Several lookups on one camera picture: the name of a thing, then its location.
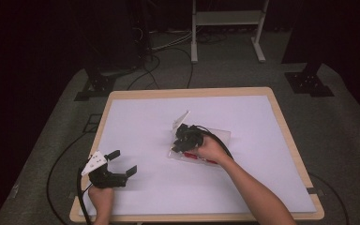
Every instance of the human arm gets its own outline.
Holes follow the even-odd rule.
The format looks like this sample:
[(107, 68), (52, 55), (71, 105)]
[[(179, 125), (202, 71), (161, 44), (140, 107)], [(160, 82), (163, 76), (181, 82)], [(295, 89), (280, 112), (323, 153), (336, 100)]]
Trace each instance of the human arm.
[(97, 211), (94, 225), (108, 225), (113, 210), (113, 189), (91, 186), (88, 194)]
[(214, 160), (227, 172), (260, 224), (295, 224), (283, 202), (270, 189), (227, 156), (215, 140), (204, 136), (203, 145), (196, 152), (203, 158)]

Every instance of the human hand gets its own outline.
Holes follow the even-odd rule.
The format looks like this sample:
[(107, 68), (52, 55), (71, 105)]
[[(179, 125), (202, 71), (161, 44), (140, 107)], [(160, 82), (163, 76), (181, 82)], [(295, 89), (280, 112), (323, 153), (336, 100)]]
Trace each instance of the human hand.
[(88, 195), (97, 211), (94, 224), (109, 224), (113, 210), (113, 188), (98, 188), (91, 186)]
[(218, 164), (220, 164), (222, 159), (228, 157), (220, 144), (207, 135), (203, 135), (203, 144), (200, 147), (192, 150), (191, 153), (197, 154), (198, 156), (207, 160), (215, 161)]

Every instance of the dark floor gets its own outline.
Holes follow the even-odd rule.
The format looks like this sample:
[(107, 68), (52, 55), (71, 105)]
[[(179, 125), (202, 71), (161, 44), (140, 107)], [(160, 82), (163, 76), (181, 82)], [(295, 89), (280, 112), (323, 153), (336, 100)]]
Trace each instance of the dark floor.
[[(298, 224), (346, 224), (344, 203), (350, 224), (360, 224), (360, 106), (345, 87), (340, 76), (323, 65), (318, 75), (334, 97), (295, 94), (284, 73), (301, 71), (303, 64), (280, 64), (290, 33), (264, 32), (261, 38), (266, 62), (258, 62), (250, 43), (252, 33), (229, 34), (223, 41), (198, 46), (199, 62), (191, 64), (179, 50), (157, 52), (159, 66), (152, 71), (161, 89), (204, 87), (268, 86), (273, 89), (288, 123), (300, 155), (314, 186), (321, 193), (324, 219)], [(155, 46), (179, 38), (154, 34)], [(176, 46), (189, 53), (188, 44)], [(152, 69), (157, 59), (147, 62)], [(113, 90), (127, 90), (143, 69), (117, 79)], [(43, 129), (32, 154), (19, 177), (16, 195), (7, 199), (0, 211), (0, 224), (61, 224), (50, 208), (46, 186), (51, 167), (63, 151), (83, 135), (83, 128), (93, 113), (102, 113), (107, 98), (91, 97), (74, 101), (87, 81), (83, 70), (74, 75)], [(136, 81), (130, 89), (155, 89), (150, 76)], [(88, 133), (72, 144), (60, 158), (50, 181), (50, 196), (57, 214), (68, 224), (76, 172), (87, 158), (94, 134)]]

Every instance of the dark background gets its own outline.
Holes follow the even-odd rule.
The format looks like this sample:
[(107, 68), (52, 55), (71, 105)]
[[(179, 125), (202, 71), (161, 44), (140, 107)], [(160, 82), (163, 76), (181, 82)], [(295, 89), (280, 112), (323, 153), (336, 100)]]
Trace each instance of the dark background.
[[(146, 40), (134, 44), (130, 27), (144, 24), (139, 1), (98, 2), (111, 6), (105, 8), (112, 15), (97, 6), (94, 10), (105, 17), (97, 16), (90, 1), (0, 1), (0, 207), (72, 76), (85, 64), (132, 68), (140, 63)], [(228, 10), (260, 7), (259, 1), (212, 3)], [(202, 0), (198, 7), (209, 4)], [(190, 27), (191, 1), (147, 5), (150, 29)], [(290, 28), (283, 63), (305, 63), (313, 51), (322, 50), (323, 62), (360, 103), (360, 1), (272, 0), (264, 30)], [(128, 57), (118, 56), (118, 46)]]

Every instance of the gray carpet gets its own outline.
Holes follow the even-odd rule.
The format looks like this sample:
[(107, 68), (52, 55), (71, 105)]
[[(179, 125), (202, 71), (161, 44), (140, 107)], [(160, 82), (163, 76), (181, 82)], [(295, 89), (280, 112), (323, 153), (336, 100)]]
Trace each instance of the gray carpet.
[[(301, 71), (304, 64), (280, 64), (290, 33), (263, 32), (262, 51), (266, 62), (258, 62), (250, 43), (252, 33), (229, 34), (216, 44), (199, 44), (199, 62), (193, 65), (189, 88), (268, 86), (291, 130), (307, 170), (321, 177), (338, 193), (347, 209), (350, 224), (360, 224), (360, 106), (346, 89), (340, 76), (323, 65), (319, 70), (322, 82), (334, 97), (311, 97), (294, 94), (284, 73)], [(154, 34), (155, 46), (178, 36)], [(188, 44), (176, 46), (189, 52)], [(188, 56), (179, 50), (158, 52), (160, 64), (152, 72), (161, 89), (187, 88), (191, 72)], [(147, 62), (152, 69), (157, 59)], [(126, 90), (143, 69), (117, 79), (114, 90)], [(46, 185), (54, 162), (65, 149), (83, 135), (84, 126), (93, 113), (102, 113), (106, 97), (74, 101), (87, 81), (83, 70), (74, 75), (52, 112), (19, 177), (19, 188), (0, 211), (0, 224), (61, 224), (46, 198)], [(135, 82), (131, 89), (156, 89), (150, 76)], [(50, 193), (58, 215), (68, 218), (76, 193), (76, 172), (87, 159), (94, 133), (84, 134), (56, 164)], [(311, 176), (319, 190), (324, 219), (298, 224), (346, 224), (340, 201), (323, 181)]]

